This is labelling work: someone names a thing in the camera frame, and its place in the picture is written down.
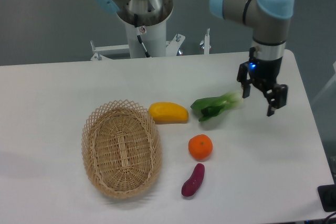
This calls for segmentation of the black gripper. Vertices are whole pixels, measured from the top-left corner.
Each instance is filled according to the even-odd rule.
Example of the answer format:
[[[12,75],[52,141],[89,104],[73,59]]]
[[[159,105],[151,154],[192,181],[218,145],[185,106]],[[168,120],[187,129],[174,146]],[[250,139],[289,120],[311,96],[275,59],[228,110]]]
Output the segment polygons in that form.
[[[288,86],[277,83],[282,57],[275,60],[263,60],[257,58],[257,52],[256,47],[250,48],[249,61],[239,65],[237,81],[243,90],[242,98],[249,97],[252,82],[267,99],[267,116],[272,116],[277,109],[287,104]]]

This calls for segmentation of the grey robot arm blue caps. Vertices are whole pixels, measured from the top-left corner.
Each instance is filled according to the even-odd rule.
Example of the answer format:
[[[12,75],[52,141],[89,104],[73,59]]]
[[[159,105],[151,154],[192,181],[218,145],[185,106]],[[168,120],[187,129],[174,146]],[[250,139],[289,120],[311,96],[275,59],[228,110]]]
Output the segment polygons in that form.
[[[166,21],[172,0],[95,0],[108,14],[124,23],[132,58],[177,54],[182,39],[166,42]],[[209,0],[210,12],[253,29],[248,61],[239,66],[237,81],[243,98],[250,88],[260,90],[268,101],[268,115],[287,103],[288,87],[277,82],[293,16],[295,0]]]

